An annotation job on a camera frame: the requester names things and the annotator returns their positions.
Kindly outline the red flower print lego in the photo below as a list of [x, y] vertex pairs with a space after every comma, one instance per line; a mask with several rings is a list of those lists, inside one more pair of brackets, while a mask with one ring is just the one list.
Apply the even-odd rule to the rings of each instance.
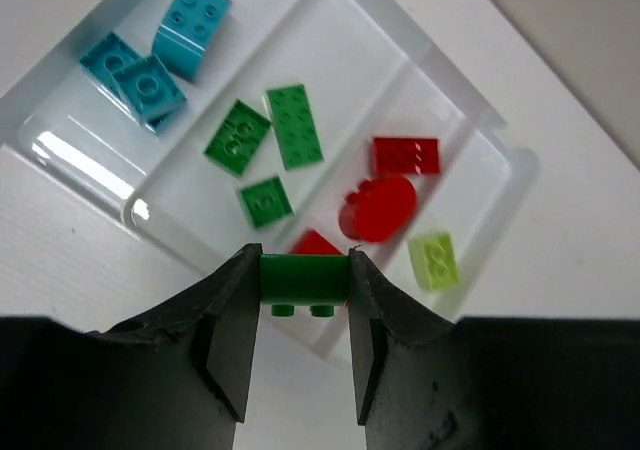
[[366, 243], [391, 239], [415, 215], [417, 192], [401, 175], [363, 180], [344, 197], [338, 226], [344, 236]]

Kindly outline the red 2x4 lego brick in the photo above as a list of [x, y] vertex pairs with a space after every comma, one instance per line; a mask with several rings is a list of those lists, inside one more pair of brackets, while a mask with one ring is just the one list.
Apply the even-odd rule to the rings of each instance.
[[343, 252], [313, 228], [304, 230], [289, 254], [292, 255], [343, 255]]

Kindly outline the small green 2x2 lego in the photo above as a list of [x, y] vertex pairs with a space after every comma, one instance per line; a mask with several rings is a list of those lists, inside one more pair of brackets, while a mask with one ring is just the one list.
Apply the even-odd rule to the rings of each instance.
[[279, 176], [243, 187], [238, 198], [251, 226], [258, 230], [293, 214], [288, 195]]

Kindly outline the dark green 2x4 lego brick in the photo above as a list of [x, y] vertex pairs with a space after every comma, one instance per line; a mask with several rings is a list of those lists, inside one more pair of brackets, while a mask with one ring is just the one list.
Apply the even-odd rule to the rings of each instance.
[[268, 89], [266, 99], [284, 168], [290, 171], [322, 162], [321, 144], [305, 86]]

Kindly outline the teal frog lily lego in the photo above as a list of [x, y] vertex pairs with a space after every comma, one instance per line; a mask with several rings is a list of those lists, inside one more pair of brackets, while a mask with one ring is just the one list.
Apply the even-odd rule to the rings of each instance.
[[156, 31], [151, 52], [180, 78], [194, 82], [232, 0], [173, 0]]

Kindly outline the small light blue lego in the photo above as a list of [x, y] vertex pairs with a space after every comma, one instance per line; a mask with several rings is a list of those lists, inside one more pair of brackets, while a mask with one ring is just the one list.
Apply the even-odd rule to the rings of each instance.
[[186, 105], [185, 94], [156, 55], [124, 66], [112, 78], [132, 118], [154, 134], [160, 134]]

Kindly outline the green slope lego piece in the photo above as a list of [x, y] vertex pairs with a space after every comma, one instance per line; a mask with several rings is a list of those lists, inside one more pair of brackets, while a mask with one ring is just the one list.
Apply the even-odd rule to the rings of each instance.
[[344, 306], [350, 289], [345, 255], [263, 254], [260, 256], [261, 303], [271, 315], [291, 317], [308, 307], [317, 318], [330, 318]]

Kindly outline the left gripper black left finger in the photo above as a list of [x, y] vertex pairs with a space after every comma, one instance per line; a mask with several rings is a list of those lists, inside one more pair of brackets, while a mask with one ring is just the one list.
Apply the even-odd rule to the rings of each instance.
[[246, 416], [262, 248], [105, 332], [1, 321], [5, 449], [229, 449]]

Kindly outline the lime 2x2 lego brick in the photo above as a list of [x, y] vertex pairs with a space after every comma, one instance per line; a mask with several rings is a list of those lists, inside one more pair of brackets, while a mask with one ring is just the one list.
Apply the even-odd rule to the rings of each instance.
[[445, 231], [422, 234], [408, 242], [412, 269], [419, 287], [439, 291], [459, 283], [459, 271], [451, 235]]

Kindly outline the teal 2x4 lego brick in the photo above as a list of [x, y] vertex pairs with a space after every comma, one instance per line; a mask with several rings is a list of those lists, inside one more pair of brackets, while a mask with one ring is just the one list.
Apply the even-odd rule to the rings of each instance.
[[79, 59], [79, 64], [100, 88], [125, 107], [113, 74], [140, 59], [141, 55], [125, 40], [109, 32]]

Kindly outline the red half-round lego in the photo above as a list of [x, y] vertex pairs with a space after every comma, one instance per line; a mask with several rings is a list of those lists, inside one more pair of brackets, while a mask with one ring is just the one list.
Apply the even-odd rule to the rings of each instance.
[[418, 137], [374, 137], [372, 170], [376, 175], [438, 175], [439, 140]]

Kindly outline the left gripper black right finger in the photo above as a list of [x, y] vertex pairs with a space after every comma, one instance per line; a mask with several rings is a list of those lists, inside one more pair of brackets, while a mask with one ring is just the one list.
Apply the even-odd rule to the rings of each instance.
[[358, 423], [370, 449], [635, 449], [635, 320], [450, 322], [351, 250]]

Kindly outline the green half-round lego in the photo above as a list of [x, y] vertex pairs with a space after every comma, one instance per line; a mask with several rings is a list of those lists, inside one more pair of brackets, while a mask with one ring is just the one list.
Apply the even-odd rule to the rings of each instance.
[[203, 154], [211, 162], [241, 177], [272, 124], [241, 100], [236, 100], [218, 126]]

